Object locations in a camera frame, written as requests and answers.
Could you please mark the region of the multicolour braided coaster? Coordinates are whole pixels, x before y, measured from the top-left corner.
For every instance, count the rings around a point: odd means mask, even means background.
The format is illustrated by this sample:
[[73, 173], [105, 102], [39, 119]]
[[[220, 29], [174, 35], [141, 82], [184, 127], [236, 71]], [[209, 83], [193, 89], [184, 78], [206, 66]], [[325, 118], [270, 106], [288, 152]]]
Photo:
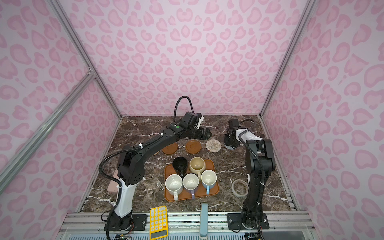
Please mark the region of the multicolour braided coaster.
[[209, 140], [206, 142], [206, 149], [211, 153], [218, 153], [222, 148], [218, 140]]

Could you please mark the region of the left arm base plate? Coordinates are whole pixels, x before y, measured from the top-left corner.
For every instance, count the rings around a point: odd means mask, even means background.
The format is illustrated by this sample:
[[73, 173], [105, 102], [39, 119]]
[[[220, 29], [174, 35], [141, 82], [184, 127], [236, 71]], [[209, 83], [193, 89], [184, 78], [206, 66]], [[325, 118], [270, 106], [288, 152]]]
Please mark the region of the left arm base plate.
[[104, 231], [144, 231], [147, 225], [147, 215], [127, 215], [123, 218], [118, 217], [115, 213], [107, 220]]

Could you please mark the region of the black mug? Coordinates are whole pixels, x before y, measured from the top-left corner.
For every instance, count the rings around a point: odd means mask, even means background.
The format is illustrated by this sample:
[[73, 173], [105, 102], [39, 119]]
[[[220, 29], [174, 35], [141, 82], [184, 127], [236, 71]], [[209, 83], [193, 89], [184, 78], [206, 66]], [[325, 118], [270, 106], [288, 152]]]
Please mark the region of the black mug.
[[175, 172], [183, 179], [188, 170], [188, 161], [184, 157], [177, 157], [173, 160], [172, 166]]

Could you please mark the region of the grey round coaster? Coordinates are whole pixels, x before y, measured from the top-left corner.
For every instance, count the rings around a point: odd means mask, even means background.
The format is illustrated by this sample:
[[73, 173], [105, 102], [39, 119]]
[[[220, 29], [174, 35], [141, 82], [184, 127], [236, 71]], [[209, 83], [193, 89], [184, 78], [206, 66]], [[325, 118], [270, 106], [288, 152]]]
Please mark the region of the grey round coaster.
[[238, 148], [238, 146], [229, 146], [229, 145], [225, 145], [225, 147], [228, 149], [228, 150], [235, 150]]

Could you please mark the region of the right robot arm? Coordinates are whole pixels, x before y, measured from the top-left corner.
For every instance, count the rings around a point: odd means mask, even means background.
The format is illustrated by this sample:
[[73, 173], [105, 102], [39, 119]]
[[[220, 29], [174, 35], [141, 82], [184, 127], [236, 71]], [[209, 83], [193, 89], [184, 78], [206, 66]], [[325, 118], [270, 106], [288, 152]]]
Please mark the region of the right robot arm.
[[248, 193], [241, 214], [229, 214], [228, 216], [229, 228], [234, 231], [246, 228], [259, 230], [270, 228], [262, 202], [268, 178], [276, 169], [276, 161], [272, 141], [257, 137], [241, 125], [244, 122], [252, 121], [252, 119], [229, 120], [229, 128], [224, 138], [225, 147], [228, 149], [233, 150], [240, 145], [245, 146], [245, 165], [249, 175]]

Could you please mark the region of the dark wooden coaster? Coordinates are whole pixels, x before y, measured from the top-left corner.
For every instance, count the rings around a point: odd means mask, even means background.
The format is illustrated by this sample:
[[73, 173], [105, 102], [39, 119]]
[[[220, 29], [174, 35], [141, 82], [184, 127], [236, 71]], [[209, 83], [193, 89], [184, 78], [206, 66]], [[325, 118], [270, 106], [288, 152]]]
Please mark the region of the dark wooden coaster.
[[173, 143], [173, 144], [170, 144], [167, 147], [163, 148], [162, 152], [165, 155], [173, 155], [177, 151], [177, 149], [178, 149], [178, 144], [177, 143]]

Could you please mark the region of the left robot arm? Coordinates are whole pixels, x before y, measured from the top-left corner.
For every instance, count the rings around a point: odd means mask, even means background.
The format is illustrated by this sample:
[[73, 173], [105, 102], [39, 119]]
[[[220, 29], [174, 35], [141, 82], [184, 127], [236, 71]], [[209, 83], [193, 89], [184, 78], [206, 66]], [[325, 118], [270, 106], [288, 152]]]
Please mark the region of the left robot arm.
[[150, 140], [127, 148], [120, 154], [118, 162], [119, 200], [115, 213], [120, 218], [125, 218], [132, 213], [132, 203], [136, 185], [145, 175], [145, 162], [156, 152], [178, 142], [181, 139], [209, 140], [212, 137], [209, 128], [183, 128], [171, 124], [157, 136]]

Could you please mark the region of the white mug blue handle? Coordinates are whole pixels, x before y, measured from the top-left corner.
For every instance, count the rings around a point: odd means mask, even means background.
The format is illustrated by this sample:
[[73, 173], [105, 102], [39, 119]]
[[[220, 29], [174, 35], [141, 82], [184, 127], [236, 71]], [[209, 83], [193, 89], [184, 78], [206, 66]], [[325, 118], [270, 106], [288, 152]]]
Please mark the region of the white mug blue handle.
[[216, 173], [213, 170], [205, 170], [201, 175], [201, 182], [206, 189], [206, 195], [209, 195], [217, 183]]

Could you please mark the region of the cream yellow mug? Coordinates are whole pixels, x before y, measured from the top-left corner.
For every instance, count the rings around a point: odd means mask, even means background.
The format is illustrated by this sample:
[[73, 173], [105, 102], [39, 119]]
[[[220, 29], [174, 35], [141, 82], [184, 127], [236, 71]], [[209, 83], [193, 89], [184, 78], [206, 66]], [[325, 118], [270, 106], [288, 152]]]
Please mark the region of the cream yellow mug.
[[189, 170], [201, 180], [201, 175], [206, 170], [205, 160], [200, 157], [192, 158], [189, 162]]

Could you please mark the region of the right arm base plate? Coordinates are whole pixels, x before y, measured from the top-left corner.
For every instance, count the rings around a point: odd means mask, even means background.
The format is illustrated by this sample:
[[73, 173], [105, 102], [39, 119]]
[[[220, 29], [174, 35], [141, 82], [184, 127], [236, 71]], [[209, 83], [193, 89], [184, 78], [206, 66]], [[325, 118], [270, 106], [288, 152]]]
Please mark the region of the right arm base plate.
[[[229, 213], [227, 214], [227, 223], [229, 230], [235, 232], [241, 230], [257, 230], [256, 227], [256, 218], [255, 217], [244, 217], [241, 213]], [[261, 225], [261, 230], [269, 230], [270, 225], [267, 218], [267, 215], [263, 213], [262, 217], [259, 219], [259, 224]]]

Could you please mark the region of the brown wooden coaster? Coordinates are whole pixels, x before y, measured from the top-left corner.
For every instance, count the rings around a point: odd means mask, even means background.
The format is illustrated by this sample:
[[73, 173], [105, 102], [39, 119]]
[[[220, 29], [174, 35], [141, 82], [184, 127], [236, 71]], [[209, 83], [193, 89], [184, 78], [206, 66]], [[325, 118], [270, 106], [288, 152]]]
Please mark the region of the brown wooden coaster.
[[197, 140], [190, 140], [186, 143], [185, 149], [187, 153], [194, 155], [202, 149], [201, 143]]

